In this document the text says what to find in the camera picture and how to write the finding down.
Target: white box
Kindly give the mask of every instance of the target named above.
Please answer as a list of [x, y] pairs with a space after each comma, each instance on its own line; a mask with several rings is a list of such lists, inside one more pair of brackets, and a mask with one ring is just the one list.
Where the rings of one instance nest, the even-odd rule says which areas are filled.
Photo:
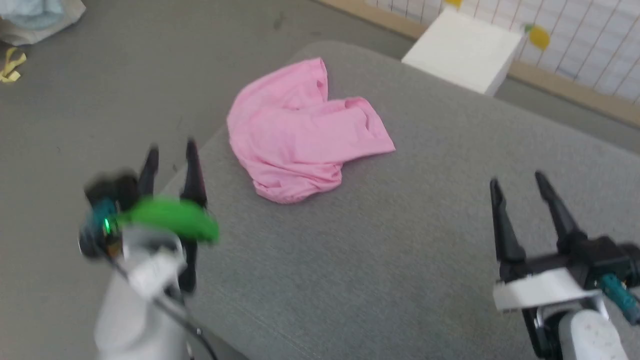
[[402, 62], [456, 85], [493, 96], [523, 40], [487, 22], [447, 8]]

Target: yellow object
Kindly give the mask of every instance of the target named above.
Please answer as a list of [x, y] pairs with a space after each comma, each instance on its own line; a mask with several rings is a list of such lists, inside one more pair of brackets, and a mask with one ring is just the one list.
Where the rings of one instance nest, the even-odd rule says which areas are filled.
[[538, 49], [544, 51], [547, 46], [549, 46], [549, 42], [551, 38], [549, 37], [549, 33], [540, 25], [528, 25], [525, 28], [526, 31], [529, 32], [529, 40], [532, 44], [534, 44]]
[[18, 60], [11, 61], [11, 57], [16, 50], [17, 48], [12, 47], [6, 51], [4, 66], [0, 69], [0, 83], [13, 83], [20, 78], [20, 73], [14, 71], [14, 69], [27, 61], [27, 56], [22, 53]]
[[458, 9], [460, 8], [460, 5], [462, 5], [462, 0], [444, 0], [445, 3], [447, 4], [451, 4], [455, 7], [457, 7]]

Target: cable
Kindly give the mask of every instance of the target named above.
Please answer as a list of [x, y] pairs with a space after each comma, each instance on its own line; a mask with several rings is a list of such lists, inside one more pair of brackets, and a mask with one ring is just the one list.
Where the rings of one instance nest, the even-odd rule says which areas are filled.
[[[104, 257], [104, 259], [107, 261], [107, 263], [109, 263], [112, 269], [118, 274], [120, 274], [128, 284], [129, 274], [127, 273], [127, 271], [124, 270], [122, 266], [120, 266], [120, 264], [118, 264], [114, 259], [112, 259], [111, 256], [109, 256], [109, 254], [107, 254], [106, 251], [104, 251], [104, 249], [100, 248], [99, 246], [96, 246], [96, 248], [98, 248], [98, 251], [100, 252], [102, 257]], [[183, 318], [180, 314], [170, 309], [165, 303], [161, 302], [159, 298], [154, 298], [154, 304], [160, 310], [164, 311], [164, 313], [166, 313], [170, 318], [172, 318], [180, 326], [182, 326], [187, 332], [189, 332], [192, 336], [194, 336], [202, 344], [202, 346], [204, 346], [207, 353], [209, 354], [209, 357], [211, 357], [212, 360], [218, 360], [218, 357], [216, 356], [216, 353], [213, 350], [213, 347], [211, 347], [211, 344], [209, 343], [207, 338], [205, 338], [204, 331], [202, 331], [201, 327], [193, 325], [191, 322], [189, 322], [189, 320]]]

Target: gray fabric surface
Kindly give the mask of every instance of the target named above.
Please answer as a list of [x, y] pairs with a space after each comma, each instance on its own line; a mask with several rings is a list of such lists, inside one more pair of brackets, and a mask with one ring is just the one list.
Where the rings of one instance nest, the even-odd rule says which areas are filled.
[[[255, 194], [217, 133], [200, 156], [221, 245], [200, 254], [195, 316], [250, 359], [534, 359], [521, 316], [493, 306], [490, 178], [534, 255], [556, 240], [536, 169], [588, 233], [629, 241], [639, 159], [357, 47], [318, 43], [292, 61], [315, 56], [330, 98], [368, 99], [397, 151], [283, 206]], [[634, 358], [640, 332], [609, 309]]]

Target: gray floor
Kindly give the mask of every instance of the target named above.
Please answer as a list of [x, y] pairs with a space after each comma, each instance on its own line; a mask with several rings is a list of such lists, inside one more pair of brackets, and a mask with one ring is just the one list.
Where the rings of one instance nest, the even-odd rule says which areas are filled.
[[[204, 143], [237, 91], [305, 44], [400, 57], [405, 38], [307, 0], [87, 0], [82, 21], [32, 47], [0, 86], [0, 358], [89, 359], [109, 276], [78, 253], [92, 175], [161, 150], [157, 185]], [[498, 97], [632, 151], [638, 130], [507, 80]], [[226, 356], [235, 358], [231, 350]]]

